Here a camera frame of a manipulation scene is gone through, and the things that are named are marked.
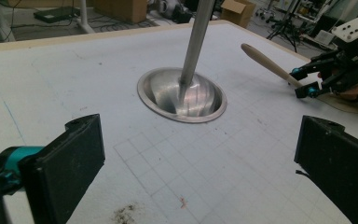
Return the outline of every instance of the stainless steel bowl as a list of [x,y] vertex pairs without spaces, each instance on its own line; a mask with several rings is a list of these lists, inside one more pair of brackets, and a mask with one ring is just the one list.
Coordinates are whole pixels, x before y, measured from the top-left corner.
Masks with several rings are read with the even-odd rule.
[[200,123],[217,119],[227,107],[223,91],[195,73],[191,84],[180,84],[182,68],[159,68],[144,74],[138,94],[153,111],[168,119]]

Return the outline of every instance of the white table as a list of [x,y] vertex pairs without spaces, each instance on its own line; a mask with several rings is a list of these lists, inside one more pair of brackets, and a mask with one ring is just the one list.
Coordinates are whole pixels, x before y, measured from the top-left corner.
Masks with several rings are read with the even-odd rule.
[[[185,124],[142,103],[139,78],[182,67],[190,32],[182,24],[0,44],[0,152],[44,146],[67,121],[99,113],[105,166],[69,223],[116,223],[115,211],[129,204],[135,223],[144,224],[350,223],[295,174],[293,159],[303,115],[340,123],[357,138],[358,115],[298,100],[240,45],[254,46],[286,71],[306,59],[213,22],[196,70],[226,93],[226,112]],[[24,192],[6,201],[13,223],[33,223]]]

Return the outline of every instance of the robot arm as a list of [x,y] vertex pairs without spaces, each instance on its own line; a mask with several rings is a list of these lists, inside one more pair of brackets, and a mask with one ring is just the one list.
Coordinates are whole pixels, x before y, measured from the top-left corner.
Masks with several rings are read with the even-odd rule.
[[328,92],[340,93],[358,84],[358,18],[333,30],[337,50],[323,53],[311,59],[290,74],[297,80],[310,73],[320,72],[322,83],[310,83],[296,89],[297,98],[315,98]]

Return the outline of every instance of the metal rod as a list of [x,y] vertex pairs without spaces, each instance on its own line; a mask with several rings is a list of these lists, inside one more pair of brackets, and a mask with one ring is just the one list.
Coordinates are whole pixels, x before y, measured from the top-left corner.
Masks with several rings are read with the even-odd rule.
[[86,0],[80,0],[80,19],[77,19],[77,24],[87,33],[94,34],[94,30],[89,26],[87,18],[87,3]]
[[5,42],[16,41],[16,39],[14,38],[13,32],[11,31],[10,26],[7,24],[7,21],[5,20],[5,17],[2,12],[1,7],[0,7],[0,33],[1,33],[2,39],[4,39]]
[[199,60],[202,42],[212,15],[213,6],[214,0],[200,0],[199,2],[190,42],[188,43],[185,64],[180,77],[180,83],[187,87],[191,84],[196,71],[197,61]]

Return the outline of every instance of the cardboard box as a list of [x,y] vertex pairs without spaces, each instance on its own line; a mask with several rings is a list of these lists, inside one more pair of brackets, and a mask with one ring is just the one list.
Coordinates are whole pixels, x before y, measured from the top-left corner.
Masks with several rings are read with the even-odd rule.
[[[93,0],[87,0],[86,6],[92,7]],[[31,7],[80,7],[80,0],[7,0],[10,7],[31,8]]]
[[94,10],[120,21],[138,23],[146,20],[147,0],[94,0]]
[[222,9],[221,20],[231,21],[246,28],[253,16],[255,4],[246,0],[226,0],[222,4]]

